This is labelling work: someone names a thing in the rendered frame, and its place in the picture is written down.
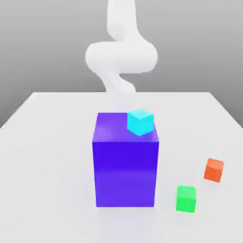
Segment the small green cube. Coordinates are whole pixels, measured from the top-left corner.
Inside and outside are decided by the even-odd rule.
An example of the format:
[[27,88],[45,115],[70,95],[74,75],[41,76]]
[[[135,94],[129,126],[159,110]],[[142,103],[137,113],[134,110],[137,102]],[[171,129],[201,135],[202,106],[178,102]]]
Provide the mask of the small green cube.
[[177,186],[176,210],[194,213],[196,208],[196,188],[192,186]]

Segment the large purple box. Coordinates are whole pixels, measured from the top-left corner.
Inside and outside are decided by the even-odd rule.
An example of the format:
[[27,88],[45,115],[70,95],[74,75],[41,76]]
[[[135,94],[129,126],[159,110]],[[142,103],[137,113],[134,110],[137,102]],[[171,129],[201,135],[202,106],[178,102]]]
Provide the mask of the large purple box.
[[93,133],[97,207],[153,207],[159,137],[127,129],[127,114],[100,112]]

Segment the small orange cube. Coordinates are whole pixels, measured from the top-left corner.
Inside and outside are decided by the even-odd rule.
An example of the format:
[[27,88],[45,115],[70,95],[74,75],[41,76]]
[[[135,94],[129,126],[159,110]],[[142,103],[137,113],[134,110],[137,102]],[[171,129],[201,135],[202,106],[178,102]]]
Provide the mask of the small orange cube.
[[220,182],[224,168],[224,162],[216,159],[209,158],[206,163],[204,179],[214,182]]

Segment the small cyan cube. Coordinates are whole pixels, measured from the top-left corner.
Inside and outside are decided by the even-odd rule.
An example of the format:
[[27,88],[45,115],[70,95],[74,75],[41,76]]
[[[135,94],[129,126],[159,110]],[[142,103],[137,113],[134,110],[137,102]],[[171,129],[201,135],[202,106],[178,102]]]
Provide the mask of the small cyan cube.
[[144,109],[128,112],[127,129],[137,136],[152,132],[154,130],[154,114]]

